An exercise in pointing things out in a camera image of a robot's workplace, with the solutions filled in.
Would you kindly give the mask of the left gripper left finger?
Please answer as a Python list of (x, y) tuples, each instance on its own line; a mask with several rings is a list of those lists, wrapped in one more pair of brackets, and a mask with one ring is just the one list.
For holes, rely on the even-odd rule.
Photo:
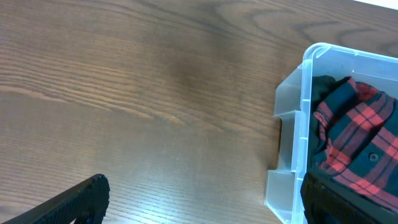
[(95, 174), (4, 224), (101, 224), (109, 192), (105, 175)]

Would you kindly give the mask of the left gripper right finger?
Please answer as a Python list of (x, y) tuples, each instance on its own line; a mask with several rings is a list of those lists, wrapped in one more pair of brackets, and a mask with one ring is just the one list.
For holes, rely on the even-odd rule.
[(305, 174), (300, 194), (309, 224), (397, 224), (395, 212), (316, 171)]

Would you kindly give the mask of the red plaid flannel shirt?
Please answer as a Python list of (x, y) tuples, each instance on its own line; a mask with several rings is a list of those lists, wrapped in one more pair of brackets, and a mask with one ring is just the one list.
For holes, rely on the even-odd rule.
[(312, 79), (308, 169), (397, 211), (397, 99), (352, 77)]

